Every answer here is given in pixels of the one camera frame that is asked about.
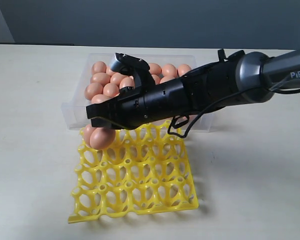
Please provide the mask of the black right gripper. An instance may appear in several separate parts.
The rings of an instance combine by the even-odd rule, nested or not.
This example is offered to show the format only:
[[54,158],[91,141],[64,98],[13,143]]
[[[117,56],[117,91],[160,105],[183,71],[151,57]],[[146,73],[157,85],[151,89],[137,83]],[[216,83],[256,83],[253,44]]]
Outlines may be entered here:
[[[120,93],[102,103],[93,103],[86,107],[86,115],[94,128],[125,129],[156,122],[174,116],[195,113],[189,88],[180,79],[173,79],[148,89],[140,88]],[[105,119],[114,119],[111,123]]]

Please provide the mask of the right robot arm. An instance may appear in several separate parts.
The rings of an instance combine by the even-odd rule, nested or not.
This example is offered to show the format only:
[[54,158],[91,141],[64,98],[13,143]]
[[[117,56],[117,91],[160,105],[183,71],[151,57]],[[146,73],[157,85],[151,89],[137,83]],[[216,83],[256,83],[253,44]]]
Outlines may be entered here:
[[243,50],[226,55],[218,51],[218,61],[190,70],[184,75],[156,84],[143,59],[116,53],[111,69],[133,76],[134,86],[119,95],[86,107],[93,127],[133,130],[139,126],[172,119],[174,128],[181,118],[200,116],[227,106],[264,103],[275,93],[300,92],[300,50],[277,57]]

